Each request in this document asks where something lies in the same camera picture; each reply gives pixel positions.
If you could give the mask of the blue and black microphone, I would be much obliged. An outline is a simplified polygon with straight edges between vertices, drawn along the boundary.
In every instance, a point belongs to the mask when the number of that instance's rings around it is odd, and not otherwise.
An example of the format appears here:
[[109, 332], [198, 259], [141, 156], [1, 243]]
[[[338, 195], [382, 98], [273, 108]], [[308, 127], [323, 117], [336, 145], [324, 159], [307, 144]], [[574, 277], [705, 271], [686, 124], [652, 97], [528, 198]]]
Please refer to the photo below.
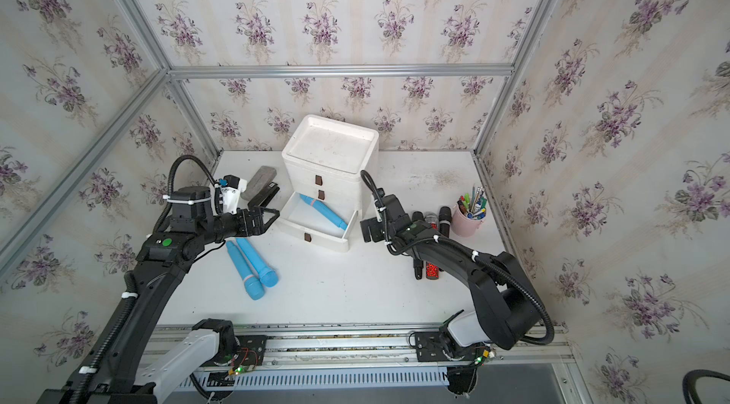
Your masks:
[[[423, 221], [425, 219], [424, 214], [421, 211], [414, 211], [412, 215], [414, 221]], [[423, 279], [424, 263], [420, 259], [413, 257], [414, 277], [416, 280]]]

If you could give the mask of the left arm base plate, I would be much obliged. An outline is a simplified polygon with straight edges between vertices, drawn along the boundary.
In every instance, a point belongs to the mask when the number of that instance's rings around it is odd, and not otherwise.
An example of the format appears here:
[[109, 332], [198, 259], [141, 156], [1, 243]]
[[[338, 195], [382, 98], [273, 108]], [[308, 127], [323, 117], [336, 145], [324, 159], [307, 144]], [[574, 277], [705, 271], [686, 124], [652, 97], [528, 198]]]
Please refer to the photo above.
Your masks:
[[237, 336], [236, 339], [232, 353], [217, 355], [205, 364], [205, 367], [224, 368], [224, 371], [209, 373], [203, 380], [205, 387], [233, 386], [238, 377], [262, 366], [268, 337]]

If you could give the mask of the red glitter microphone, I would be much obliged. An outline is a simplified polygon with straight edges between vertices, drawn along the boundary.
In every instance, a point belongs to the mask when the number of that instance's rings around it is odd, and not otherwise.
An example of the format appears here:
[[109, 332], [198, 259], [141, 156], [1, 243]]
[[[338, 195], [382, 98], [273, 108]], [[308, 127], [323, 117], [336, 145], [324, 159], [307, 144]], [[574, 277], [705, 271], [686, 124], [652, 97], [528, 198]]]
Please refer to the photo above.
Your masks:
[[[439, 219], [435, 212], [428, 211], [425, 213], [425, 221], [431, 225], [431, 228], [439, 230]], [[438, 280], [440, 269], [433, 263], [426, 263], [426, 277], [428, 280]]]

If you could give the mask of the white three-drawer cabinet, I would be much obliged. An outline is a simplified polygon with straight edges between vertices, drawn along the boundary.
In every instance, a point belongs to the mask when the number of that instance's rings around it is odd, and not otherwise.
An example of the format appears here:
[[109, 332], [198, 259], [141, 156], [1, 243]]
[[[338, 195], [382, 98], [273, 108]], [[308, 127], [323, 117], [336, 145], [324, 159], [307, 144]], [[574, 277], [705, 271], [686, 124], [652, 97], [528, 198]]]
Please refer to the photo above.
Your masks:
[[282, 151], [294, 191], [362, 214], [372, 196], [360, 173], [378, 172], [379, 133], [309, 114]]

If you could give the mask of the white bottom drawer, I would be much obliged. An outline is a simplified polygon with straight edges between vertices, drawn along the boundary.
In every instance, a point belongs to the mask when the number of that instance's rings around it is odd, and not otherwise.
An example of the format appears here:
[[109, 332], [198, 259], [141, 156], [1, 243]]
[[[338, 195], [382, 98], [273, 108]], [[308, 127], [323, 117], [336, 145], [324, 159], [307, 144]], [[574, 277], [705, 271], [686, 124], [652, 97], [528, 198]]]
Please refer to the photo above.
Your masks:
[[294, 192], [281, 210], [281, 216], [275, 221], [275, 226], [282, 232], [294, 237], [297, 241], [310, 246], [318, 246], [333, 252], [348, 252], [350, 249], [349, 237], [355, 223], [359, 219], [357, 210], [330, 206], [342, 221], [345, 227], [337, 227], [326, 216], [313, 206], [306, 204], [300, 193]]

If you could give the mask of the black handheld microphone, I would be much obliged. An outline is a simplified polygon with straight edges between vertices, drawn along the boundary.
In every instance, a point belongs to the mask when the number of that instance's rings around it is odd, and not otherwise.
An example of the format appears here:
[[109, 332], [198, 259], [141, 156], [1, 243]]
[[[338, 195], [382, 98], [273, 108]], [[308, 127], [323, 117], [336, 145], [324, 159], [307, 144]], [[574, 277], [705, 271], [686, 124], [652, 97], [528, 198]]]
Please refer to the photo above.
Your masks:
[[442, 206], [438, 212], [438, 231], [446, 237], [450, 237], [452, 227], [452, 210], [448, 206]]

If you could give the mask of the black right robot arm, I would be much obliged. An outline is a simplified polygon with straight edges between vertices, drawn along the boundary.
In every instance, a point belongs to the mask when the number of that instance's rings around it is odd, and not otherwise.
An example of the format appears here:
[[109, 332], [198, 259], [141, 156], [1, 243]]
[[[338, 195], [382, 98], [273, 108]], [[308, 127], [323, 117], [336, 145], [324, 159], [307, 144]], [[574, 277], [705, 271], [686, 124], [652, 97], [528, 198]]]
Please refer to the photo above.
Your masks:
[[385, 194], [368, 171], [360, 177], [376, 208], [375, 217], [360, 223], [363, 240], [383, 242], [393, 256], [432, 263], [470, 292], [473, 311], [460, 311], [439, 328], [439, 340], [449, 356], [462, 356], [483, 344], [509, 350], [519, 342], [541, 346], [553, 342], [551, 316], [513, 255], [492, 255], [456, 242], [426, 221], [412, 219], [397, 196]]

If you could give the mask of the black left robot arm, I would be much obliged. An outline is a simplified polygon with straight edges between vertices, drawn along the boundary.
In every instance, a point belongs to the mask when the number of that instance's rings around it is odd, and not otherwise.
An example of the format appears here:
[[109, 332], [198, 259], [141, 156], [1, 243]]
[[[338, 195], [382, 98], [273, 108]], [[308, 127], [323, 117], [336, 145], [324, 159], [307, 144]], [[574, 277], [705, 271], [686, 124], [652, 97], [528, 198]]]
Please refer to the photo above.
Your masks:
[[240, 345], [229, 320], [207, 318], [144, 373], [144, 349], [174, 291], [209, 244], [260, 236], [279, 219], [269, 183], [240, 208], [245, 180], [216, 179], [198, 157], [177, 158], [167, 177], [165, 208], [124, 276], [125, 291], [81, 366], [42, 403], [162, 403], [205, 362], [226, 363]]

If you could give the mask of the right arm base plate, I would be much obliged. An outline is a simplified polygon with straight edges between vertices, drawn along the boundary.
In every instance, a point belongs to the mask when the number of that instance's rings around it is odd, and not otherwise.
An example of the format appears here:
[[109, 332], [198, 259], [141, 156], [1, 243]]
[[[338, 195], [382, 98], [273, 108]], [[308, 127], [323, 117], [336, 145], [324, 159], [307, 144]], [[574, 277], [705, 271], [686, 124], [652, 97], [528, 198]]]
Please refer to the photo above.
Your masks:
[[465, 362], [479, 365], [495, 358], [490, 345], [482, 342], [463, 347], [441, 331], [412, 332], [408, 343], [416, 351], [418, 362]]

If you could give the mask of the slim blue toy microphone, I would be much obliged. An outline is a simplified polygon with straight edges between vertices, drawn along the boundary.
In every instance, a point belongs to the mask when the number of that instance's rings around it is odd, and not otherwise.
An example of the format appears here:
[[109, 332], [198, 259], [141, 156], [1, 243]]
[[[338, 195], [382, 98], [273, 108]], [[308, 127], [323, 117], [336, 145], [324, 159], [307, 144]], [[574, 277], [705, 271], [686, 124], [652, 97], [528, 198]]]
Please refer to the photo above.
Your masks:
[[300, 200], [302, 200], [302, 202], [305, 202], [306, 204], [309, 204], [309, 206], [311, 206], [312, 208], [315, 208], [315, 210], [317, 210], [319, 214], [325, 217], [335, 227], [338, 227], [342, 230], [346, 230], [348, 228], [348, 223], [346, 223], [344, 219], [340, 218], [340, 216], [338, 216], [338, 214], [336, 214], [336, 212], [334, 212], [326, 204], [323, 204], [321, 200], [306, 196], [304, 194], [300, 194]]

